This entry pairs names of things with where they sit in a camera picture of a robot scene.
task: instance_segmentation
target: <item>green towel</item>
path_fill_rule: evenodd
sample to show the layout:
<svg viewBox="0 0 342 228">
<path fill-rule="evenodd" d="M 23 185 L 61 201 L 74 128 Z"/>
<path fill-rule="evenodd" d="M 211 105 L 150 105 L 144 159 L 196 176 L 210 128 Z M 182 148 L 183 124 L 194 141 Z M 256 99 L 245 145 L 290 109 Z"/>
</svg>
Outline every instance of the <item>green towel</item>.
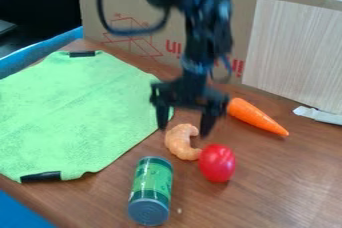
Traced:
<svg viewBox="0 0 342 228">
<path fill-rule="evenodd" d="M 97 51 L 55 52 L 0 80 L 0 173 L 98 172 L 157 129 L 151 74 Z"/>
</svg>

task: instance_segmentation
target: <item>toy carrot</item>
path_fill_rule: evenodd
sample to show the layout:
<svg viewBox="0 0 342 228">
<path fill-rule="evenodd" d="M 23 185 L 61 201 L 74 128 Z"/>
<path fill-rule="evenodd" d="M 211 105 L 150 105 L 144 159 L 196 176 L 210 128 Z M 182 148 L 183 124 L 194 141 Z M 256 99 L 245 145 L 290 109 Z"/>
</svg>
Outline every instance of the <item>toy carrot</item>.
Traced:
<svg viewBox="0 0 342 228">
<path fill-rule="evenodd" d="M 227 113 L 255 127 L 288 136 L 289 132 L 255 106 L 241 98 L 233 98 L 227 106 Z"/>
</svg>

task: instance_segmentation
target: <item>red ball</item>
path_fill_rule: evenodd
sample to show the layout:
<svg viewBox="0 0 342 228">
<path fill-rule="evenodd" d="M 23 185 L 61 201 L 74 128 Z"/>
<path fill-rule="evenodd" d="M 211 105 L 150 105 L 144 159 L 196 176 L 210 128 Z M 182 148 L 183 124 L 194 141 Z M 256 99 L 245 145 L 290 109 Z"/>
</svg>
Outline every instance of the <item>red ball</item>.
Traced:
<svg viewBox="0 0 342 228">
<path fill-rule="evenodd" d="M 226 182 L 234 174 L 235 155 L 224 145 L 210 144 L 200 155 L 199 168 L 209 181 Z"/>
</svg>

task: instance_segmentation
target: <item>tin can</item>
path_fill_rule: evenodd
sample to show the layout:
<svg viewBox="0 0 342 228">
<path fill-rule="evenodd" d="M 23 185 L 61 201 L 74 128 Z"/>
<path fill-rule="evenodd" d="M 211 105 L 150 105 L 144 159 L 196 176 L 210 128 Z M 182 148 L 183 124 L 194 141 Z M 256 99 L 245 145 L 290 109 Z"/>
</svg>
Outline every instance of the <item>tin can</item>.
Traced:
<svg viewBox="0 0 342 228">
<path fill-rule="evenodd" d="M 160 157 L 138 161 L 128 204 L 128 215 L 141 225 L 156 226 L 169 217 L 173 168 Z"/>
</svg>

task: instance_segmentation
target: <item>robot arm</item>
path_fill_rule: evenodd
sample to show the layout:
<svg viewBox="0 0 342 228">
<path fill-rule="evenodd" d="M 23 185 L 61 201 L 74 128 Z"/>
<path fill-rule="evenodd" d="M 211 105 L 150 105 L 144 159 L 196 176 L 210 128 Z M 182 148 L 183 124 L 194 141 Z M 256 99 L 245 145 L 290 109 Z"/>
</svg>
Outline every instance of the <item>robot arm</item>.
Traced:
<svg viewBox="0 0 342 228">
<path fill-rule="evenodd" d="M 153 33 L 163 28 L 171 8 L 177 8 L 186 20 L 186 48 L 181 59 L 183 75 L 175 81 L 152 85 L 151 103 L 157 110 L 160 129 L 165 129 L 170 107 L 200 110 L 200 133 L 210 133 L 218 117 L 226 114 L 229 98 L 207 87 L 208 74 L 215 60 L 231 52 L 233 41 L 230 29 L 230 0 L 147 0 L 149 4 L 164 10 L 164 17 L 147 29 L 123 30 L 110 27 L 105 18 L 102 0 L 97 8 L 103 26 L 111 33 L 122 36 Z"/>
</svg>

